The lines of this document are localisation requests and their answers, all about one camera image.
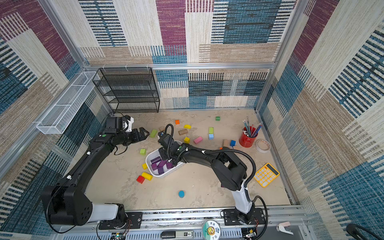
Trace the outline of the purple cube block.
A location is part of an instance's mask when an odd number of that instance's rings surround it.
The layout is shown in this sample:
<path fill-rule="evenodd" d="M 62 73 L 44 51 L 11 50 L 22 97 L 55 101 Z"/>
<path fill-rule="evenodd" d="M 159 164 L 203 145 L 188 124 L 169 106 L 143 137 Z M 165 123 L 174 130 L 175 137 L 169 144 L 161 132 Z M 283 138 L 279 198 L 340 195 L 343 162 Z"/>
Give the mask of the purple cube block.
<path fill-rule="evenodd" d="M 162 175 L 162 174 L 164 174 L 164 168 L 163 167 L 160 167 L 160 168 L 158 168 L 158 173 L 159 173 L 159 175 Z"/>

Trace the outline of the purple cylinder block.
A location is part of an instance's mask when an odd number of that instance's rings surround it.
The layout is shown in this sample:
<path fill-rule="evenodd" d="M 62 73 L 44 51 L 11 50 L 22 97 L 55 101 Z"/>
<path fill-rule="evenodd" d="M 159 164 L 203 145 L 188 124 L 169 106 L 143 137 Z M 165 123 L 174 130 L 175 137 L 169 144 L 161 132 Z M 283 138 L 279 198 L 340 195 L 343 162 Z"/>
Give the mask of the purple cylinder block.
<path fill-rule="evenodd" d="M 162 160 L 162 158 L 160 156 L 156 157 L 155 159 L 152 159 L 151 160 L 151 164 L 155 164 L 155 163 L 158 163 Z"/>

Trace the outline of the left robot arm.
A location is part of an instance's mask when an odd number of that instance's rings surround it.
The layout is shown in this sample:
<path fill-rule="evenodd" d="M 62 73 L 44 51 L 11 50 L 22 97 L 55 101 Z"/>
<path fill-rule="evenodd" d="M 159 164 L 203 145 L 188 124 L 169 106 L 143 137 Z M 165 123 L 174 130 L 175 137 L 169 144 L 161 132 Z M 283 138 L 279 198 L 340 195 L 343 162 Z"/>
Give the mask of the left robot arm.
<path fill-rule="evenodd" d="M 128 115 L 107 117 L 106 126 L 89 143 L 75 166 L 54 186 L 46 186 L 41 199 L 46 221 L 54 225 L 83 226 L 104 222 L 121 229 L 128 223 L 122 204 L 95 204 L 85 195 L 88 184 L 98 167 L 117 146 L 128 147 L 147 139 L 150 133 L 143 127 L 133 129 L 134 119 Z"/>

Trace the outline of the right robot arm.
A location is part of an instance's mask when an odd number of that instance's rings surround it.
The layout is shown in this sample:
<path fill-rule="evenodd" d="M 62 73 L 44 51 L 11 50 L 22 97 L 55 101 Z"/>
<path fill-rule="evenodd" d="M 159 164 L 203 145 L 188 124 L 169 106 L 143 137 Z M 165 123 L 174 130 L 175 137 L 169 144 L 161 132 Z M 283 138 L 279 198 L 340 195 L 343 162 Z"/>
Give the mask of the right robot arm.
<path fill-rule="evenodd" d="M 160 156 L 174 167 L 179 163 L 198 164 L 211 168 L 221 187 L 231 191 L 235 201 L 233 220 L 243 225 L 258 221 L 268 222 L 268 209 L 264 200 L 256 196 L 253 200 L 248 191 L 248 183 L 256 174 L 253 158 L 240 150 L 229 149 L 207 150 L 190 144 L 179 144 L 173 139 L 174 126 L 168 124 L 164 131 L 158 133 Z"/>

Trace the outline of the purple rectangular block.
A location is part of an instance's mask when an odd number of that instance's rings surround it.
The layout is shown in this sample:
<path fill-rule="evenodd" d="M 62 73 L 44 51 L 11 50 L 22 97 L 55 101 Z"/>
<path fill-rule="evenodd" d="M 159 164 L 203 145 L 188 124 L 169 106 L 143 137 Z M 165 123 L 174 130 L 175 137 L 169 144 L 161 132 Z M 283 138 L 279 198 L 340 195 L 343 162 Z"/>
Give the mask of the purple rectangular block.
<path fill-rule="evenodd" d="M 166 160 L 162 160 L 162 161 L 159 162 L 158 168 L 163 167 L 166 164 L 167 164 L 167 161 Z"/>

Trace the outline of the purple cube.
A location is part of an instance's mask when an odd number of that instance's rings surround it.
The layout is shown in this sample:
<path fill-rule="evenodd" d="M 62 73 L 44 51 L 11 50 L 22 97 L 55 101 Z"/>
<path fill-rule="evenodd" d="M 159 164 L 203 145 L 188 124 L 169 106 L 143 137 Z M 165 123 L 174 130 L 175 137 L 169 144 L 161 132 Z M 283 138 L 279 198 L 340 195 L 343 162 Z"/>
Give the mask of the purple cube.
<path fill-rule="evenodd" d="M 172 163 L 167 163 L 167 169 L 168 169 L 168 170 L 172 169 L 173 167 L 174 167 L 174 166 L 173 166 Z"/>
<path fill-rule="evenodd" d="M 157 166 L 156 163 L 153 163 L 153 164 L 151 165 L 151 167 L 152 167 L 152 170 L 153 170 L 153 171 L 155 171 L 155 170 L 158 169 L 158 166 Z"/>

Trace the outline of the white plastic storage bin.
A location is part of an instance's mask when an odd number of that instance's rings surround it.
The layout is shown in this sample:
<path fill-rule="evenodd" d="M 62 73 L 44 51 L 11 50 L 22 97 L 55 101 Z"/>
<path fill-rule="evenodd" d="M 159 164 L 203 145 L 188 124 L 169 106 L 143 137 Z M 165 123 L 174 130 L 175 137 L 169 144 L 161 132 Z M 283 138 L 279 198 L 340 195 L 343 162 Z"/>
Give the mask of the white plastic storage bin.
<path fill-rule="evenodd" d="M 163 178 L 177 169 L 181 168 L 185 163 L 178 163 L 176 167 L 172 167 L 171 163 L 165 160 L 163 157 L 163 151 L 160 149 L 155 150 L 147 155 L 146 164 L 149 168 L 151 175 L 157 178 Z"/>

